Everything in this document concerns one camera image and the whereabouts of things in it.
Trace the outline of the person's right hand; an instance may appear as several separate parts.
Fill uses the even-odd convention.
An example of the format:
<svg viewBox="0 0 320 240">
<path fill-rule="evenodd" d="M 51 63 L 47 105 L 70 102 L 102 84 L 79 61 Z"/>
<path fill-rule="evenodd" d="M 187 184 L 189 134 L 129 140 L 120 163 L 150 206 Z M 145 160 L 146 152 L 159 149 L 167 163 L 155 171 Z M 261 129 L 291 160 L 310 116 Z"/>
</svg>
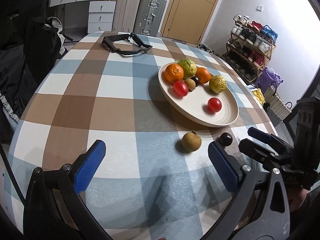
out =
<svg viewBox="0 0 320 240">
<path fill-rule="evenodd" d="M 302 187 L 288 187 L 286 191 L 290 211 L 293 212 L 298 210 L 305 202 L 308 190 Z"/>
</svg>

